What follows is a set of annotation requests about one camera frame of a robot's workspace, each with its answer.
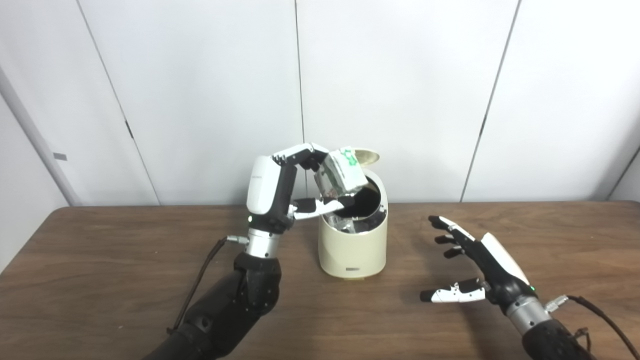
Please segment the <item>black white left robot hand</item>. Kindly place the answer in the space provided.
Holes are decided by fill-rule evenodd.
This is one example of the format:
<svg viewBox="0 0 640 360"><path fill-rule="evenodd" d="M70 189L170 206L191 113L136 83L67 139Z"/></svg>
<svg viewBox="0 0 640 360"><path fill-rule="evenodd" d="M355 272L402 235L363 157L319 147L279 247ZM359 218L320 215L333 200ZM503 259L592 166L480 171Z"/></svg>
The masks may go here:
<svg viewBox="0 0 640 360"><path fill-rule="evenodd" d="M355 205L355 195L294 199L298 167L320 171L329 150L315 143L291 146L270 156L258 156L247 189L249 228L281 235L295 221L320 217Z"/></svg>

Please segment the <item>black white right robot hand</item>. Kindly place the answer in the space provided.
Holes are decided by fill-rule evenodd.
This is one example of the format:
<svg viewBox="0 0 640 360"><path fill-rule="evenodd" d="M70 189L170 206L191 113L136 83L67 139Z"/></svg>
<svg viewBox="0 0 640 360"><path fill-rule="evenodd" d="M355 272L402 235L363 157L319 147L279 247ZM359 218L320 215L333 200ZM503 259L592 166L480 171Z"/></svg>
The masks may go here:
<svg viewBox="0 0 640 360"><path fill-rule="evenodd" d="M468 303L487 300L498 305L503 312L522 296L536 297L534 287L521 267L493 234L487 232L475 238L454 221L439 215L429 215L428 221L446 234L435 237L439 245L451 244L444 251L446 259L464 255L471 259L483 278L455 281L448 287L421 291L419 299L424 303Z"/></svg>

